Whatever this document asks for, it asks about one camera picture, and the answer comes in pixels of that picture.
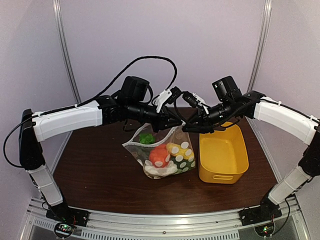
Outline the yellow toy corn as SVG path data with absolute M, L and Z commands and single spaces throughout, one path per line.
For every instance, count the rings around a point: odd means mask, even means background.
M 181 162 L 182 160 L 192 162 L 195 159 L 195 154 L 192 146 L 187 141 L 184 141 L 181 144 L 172 142 L 168 143 L 166 145 L 166 149 L 177 162 Z

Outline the green leafy toy vegetable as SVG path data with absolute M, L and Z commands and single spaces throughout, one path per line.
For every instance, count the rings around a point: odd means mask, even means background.
M 156 142 L 156 138 L 152 133 L 140 133 L 139 134 L 139 143 L 144 145 L 151 145 Z

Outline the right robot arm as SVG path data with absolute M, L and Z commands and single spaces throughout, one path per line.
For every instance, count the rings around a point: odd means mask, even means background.
M 272 125 L 306 145 L 300 161 L 275 184 L 261 199 L 256 210 L 259 220 L 268 220 L 279 204 L 299 191 L 320 174 L 320 121 L 265 94 L 252 90 L 242 93 L 232 76 L 212 83 L 220 103 L 208 106 L 198 95 L 188 91 L 182 98 L 193 108 L 198 108 L 183 128 L 189 133 L 213 133 L 224 130 L 223 124 L 231 118 L 247 117 Z

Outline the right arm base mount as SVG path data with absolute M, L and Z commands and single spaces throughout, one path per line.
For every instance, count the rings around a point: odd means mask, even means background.
M 282 216 L 278 205 L 275 207 L 268 207 L 267 205 L 244 207 L 238 213 L 243 226 L 271 221 L 273 218 Z

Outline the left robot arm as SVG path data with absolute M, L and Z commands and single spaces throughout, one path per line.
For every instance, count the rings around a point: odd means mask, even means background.
M 110 125 L 126 120 L 149 123 L 154 132 L 180 126 L 178 119 L 165 106 L 171 96 L 163 91 L 155 105 L 144 102 L 150 83 L 140 77 L 128 76 L 120 90 L 112 95 L 99 95 L 87 103 L 60 110 L 22 114 L 19 132 L 19 162 L 44 196 L 49 210 L 61 222 L 72 218 L 72 210 L 46 166 L 41 142 L 66 132 L 87 127 Z

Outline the white toy radish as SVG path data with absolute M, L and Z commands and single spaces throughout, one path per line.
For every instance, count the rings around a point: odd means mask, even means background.
M 168 166 L 161 168 L 145 165 L 143 167 L 143 171 L 146 176 L 151 179 L 161 179 L 176 174 L 178 172 L 178 168 L 176 164 L 169 164 Z

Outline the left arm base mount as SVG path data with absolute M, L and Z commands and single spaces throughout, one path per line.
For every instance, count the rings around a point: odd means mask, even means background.
M 89 219 L 89 212 L 82 209 L 70 208 L 69 216 L 58 217 L 51 210 L 47 210 L 46 217 L 68 225 L 86 227 Z

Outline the dark green toy cucumber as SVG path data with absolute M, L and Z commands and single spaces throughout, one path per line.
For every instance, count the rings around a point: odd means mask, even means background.
M 181 161 L 177 161 L 175 158 L 172 158 L 171 161 L 176 166 L 176 172 L 174 175 L 185 173 L 187 171 L 191 171 L 196 167 L 196 160 L 186 160 L 182 159 Z

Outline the clear dotted zip bag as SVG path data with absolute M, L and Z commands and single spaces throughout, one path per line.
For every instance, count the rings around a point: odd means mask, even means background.
M 150 179 L 182 174 L 196 167 L 190 136 L 183 124 L 154 132 L 146 123 L 136 130 L 122 146 L 131 153 Z

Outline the orange toy pumpkin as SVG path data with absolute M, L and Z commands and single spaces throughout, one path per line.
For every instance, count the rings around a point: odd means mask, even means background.
M 161 144 L 151 150 L 149 160 L 155 168 L 164 168 L 169 164 L 170 153 L 166 144 Z

